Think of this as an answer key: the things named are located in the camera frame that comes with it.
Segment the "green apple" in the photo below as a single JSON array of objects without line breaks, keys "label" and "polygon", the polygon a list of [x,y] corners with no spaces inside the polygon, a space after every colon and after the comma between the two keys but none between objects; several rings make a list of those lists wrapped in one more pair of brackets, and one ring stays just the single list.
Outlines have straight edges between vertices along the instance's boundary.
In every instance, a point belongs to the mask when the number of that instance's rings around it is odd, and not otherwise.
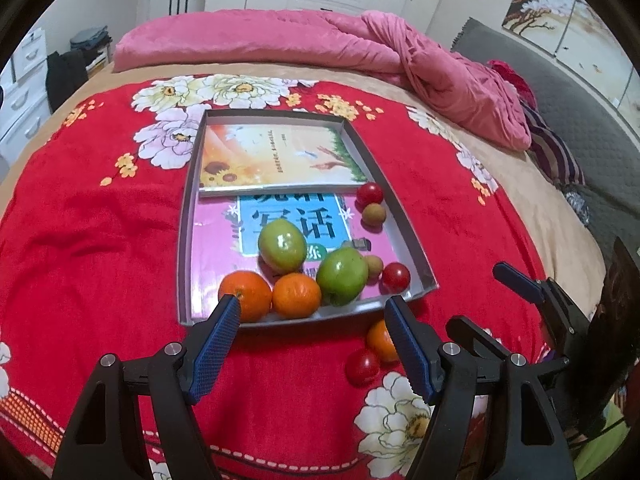
[{"label": "green apple", "polygon": [[260,231],[258,250],[274,272],[289,274],[299,270],[304,263],[306,240],[295,225],[284,218],[277,218]]},{"label": "green apple", "polygon": [[369,266],[353,247],[341,247],[320,264],[316,282],[322,290],[322,302],[343,306],[355,300],[369,278]]}]

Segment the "pink comforter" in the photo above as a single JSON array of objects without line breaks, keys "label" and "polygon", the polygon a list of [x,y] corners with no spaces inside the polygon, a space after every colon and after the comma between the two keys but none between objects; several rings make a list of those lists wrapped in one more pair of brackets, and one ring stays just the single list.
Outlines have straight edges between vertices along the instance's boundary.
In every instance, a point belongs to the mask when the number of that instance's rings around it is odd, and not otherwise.
[{"label": "pink comforter", "polygon": [[526,150],[517,95],[482,64],[448,52],[394,14],[219,10],[166,16],[128,32],[115,71],[171,63],[282,62],[364,72],[403,86],[483,139]]}]

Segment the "tangerine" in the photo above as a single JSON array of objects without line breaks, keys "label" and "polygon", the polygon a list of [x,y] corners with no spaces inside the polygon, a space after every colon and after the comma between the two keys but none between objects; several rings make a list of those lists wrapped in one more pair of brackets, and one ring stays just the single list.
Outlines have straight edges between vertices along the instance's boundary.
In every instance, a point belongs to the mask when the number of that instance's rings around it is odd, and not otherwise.
[{"label": "tangerine", "polygon": [[273,286],[273,309],[286,319],[311,316],[321,300],[316,280],[300,272],[281,277]]},{"label": "tangerine", "polygon": [[271,308],[271,287],[252,270],[235,270],[226,275],[218,288],[218,300],[225,294],[233,294],[240,301],[242,323],[260,320]]},{"label": "tangerine", "polygon": [[386,329],[385,320],[381,319],[367,332],[367,346],[385,363],[398,361],[398,352]]}]

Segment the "pillow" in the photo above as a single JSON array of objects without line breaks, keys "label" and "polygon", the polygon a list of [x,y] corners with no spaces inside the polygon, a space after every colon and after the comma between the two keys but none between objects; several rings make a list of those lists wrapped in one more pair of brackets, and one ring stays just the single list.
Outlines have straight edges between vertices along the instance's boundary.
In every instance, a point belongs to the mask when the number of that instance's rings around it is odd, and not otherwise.
[{"label": "pillow", "polygon": [[538,111],[523,100],[520,104],[531,132],[529,151],[534,153],[540,170],[554,184],[584,186],[584,173],[564,140],[547,126]]}]

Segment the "floral bedspread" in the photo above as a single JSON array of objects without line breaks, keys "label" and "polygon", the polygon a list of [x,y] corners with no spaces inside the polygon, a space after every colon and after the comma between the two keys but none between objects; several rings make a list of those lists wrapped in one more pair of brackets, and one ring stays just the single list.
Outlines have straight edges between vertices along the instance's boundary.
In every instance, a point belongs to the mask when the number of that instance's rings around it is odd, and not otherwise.
[{"label": "floral bedspread", "polygon": [[[178,216],[207,108],[280,108],[353,123],[404,205],[440,284],[415,306],[443,338],[456,314],[536,360],[536,309],[492,278],[542,264],[486,168],[436,117],[334,83],[242,75],[131,84],[80,103],[28,162],[0,224],[0,429],[53,466],[101,355],[151,355],[180,340]],[[370,387],[344,375],[371,318],[240,333],[195,409],[223,478],[402,478],[431,416],[402,367]],[[155,480],[168,480],[148,399]]]}]

